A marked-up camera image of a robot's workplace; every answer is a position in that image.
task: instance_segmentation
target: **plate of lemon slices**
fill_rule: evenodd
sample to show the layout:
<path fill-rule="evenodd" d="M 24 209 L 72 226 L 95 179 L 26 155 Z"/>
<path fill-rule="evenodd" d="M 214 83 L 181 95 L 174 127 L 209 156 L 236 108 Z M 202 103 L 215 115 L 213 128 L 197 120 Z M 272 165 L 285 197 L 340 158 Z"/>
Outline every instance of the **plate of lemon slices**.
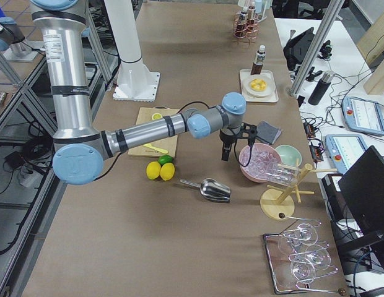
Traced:
<path fill-rule="evenodd" d="M 254 97 L 270 96 L 275 89 L 273 80 L 262 74 L 249 75 L 242 84 L 247 93 Z"/>

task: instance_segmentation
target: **white tray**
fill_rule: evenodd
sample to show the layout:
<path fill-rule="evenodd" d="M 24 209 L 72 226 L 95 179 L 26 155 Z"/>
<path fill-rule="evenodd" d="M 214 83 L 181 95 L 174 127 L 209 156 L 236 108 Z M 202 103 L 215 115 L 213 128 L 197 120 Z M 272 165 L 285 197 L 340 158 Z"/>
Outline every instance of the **white tray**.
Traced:
<path fill-rule="evenodd" d="M 279 101 L 279 96 L 277 95 L 277 90 L 276 90 L 276 84 L 274 83 L 273 79 L 273 73 L 272 71 L 269 70 L 262 70 L 261 75 L 266 76 L 269 80 L 273 81 L 273 85 L 275 85 L 274 92 L 265 97 L 255 97 L 250 95 L 244 88 L 242 82 L 244 79 L 246 79 L 248 76 L 250 76 L 251 69 L 242 69 L 239 71 L 239 76 L 240 76 L 240 88 L 242 90 L 242 95 L 246 99 L 247 102 L 261 102 L 261 103 L 276 103 Z"/>

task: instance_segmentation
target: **wooden stand base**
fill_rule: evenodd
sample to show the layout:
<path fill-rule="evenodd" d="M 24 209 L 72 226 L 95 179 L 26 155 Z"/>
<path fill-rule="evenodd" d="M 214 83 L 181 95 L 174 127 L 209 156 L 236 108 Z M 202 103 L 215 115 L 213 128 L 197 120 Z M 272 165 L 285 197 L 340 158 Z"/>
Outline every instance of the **wooden stand base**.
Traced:
<path fill-rule="evenodd" d="M 260 200 L 262 211 L 269 218 L 277 221 L 283 221 L 283 219 L 279 218 L 279 213 L 282 212 L 291 217 L 295 210 L 294 201 L 291 196 L 287 196 L 282 204 L 276 204 L 276 201 L 281 194 L 281 191 L 269 189 L 262 194 Z"/>

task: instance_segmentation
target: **green bowl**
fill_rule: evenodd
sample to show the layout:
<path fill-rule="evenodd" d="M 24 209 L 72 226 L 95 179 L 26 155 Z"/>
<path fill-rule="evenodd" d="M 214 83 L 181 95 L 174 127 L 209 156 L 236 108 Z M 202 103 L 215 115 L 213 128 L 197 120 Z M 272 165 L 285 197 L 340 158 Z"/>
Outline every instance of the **green bowl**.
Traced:
<path fill-rule="evenodd" d="M 291 145 L 279 145 L 275 150 L 279 153 L 283 164 L 296 166 L 298 160 L 298 166 L 301 165 L 302 156 L 295 147 Z"/>

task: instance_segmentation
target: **scoop handle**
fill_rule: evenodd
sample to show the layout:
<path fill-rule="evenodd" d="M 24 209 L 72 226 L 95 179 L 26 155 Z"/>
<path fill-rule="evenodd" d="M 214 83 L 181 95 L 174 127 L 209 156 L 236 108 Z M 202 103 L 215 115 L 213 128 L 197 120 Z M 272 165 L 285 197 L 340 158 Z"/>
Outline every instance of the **scoop handle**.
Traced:
<path fill-rule="evenodd" d="M 180 182 L 189 186 L 198 187 L 200 189 L 200 184 L 192 183 L 191 181 L 187 181 L 185 179 L 180 179 Z"/>

